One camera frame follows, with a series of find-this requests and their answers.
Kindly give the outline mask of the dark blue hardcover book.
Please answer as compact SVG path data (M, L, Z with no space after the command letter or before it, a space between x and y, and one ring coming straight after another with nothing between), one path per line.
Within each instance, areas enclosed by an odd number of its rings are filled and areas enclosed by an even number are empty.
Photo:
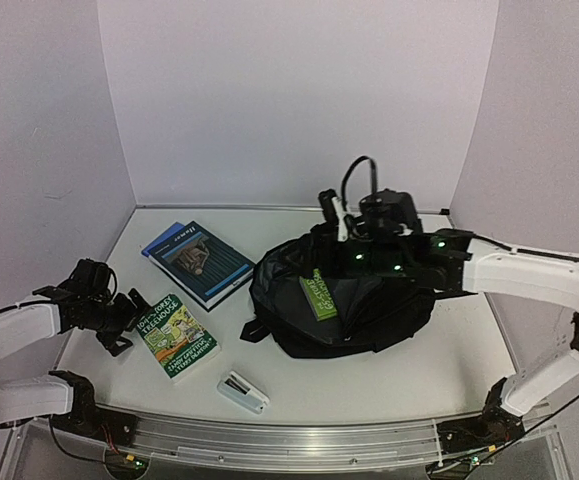
M195 221L146 257L209 312L242 287L256 263Z

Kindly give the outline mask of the black student backpack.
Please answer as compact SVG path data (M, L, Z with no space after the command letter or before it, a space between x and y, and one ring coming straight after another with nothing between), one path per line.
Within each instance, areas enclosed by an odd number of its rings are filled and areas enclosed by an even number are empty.
M464 264L474 235L464 231ZM317 321L299 278L311 278L313 241L309 232L265 253L253 270L249 293L253 320L240 338L258 343L272 337L290 357L332 359L378 353L412 338L430 320L439 300L466 295L419 288L394 278L338 279L324 276L338 316Z

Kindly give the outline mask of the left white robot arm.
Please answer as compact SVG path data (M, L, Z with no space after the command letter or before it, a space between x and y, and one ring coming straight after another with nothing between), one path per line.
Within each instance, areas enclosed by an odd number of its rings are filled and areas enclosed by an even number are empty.
M152 307L136 289L123 294L117 287L111 267L85 258L59 285L36 289L23 301L0 308L0 361L73 329L94 332L104 350L118 357L133 345L126 333ZM36 418L110 447L130 445L137 426L136 416L97 405L91 381L71 371L1 380L0 429Z

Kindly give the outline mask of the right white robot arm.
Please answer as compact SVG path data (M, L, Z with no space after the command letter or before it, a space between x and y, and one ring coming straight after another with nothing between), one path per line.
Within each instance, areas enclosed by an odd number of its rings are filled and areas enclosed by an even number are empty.
M579 375L579 254L507 245L457 229L426 233L404 192L372 191L357 217L332 189L318 199L325 226L314 234L311 257L326 276L395 278L450 297L496 293L572 310L574 335L567 346L499 380L480 414L438 425L445 451L520 438L524 415Z

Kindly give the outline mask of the green paperback book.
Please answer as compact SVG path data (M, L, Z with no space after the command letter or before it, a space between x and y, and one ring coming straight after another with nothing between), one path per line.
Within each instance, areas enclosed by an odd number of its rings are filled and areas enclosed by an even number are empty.
M326 321L338 316L333 297L320 271L315 269L311 278L299 278L305 298L317 321Z
M156 303L138 320L136 330L172 382L221 351L216 338L175 294Z

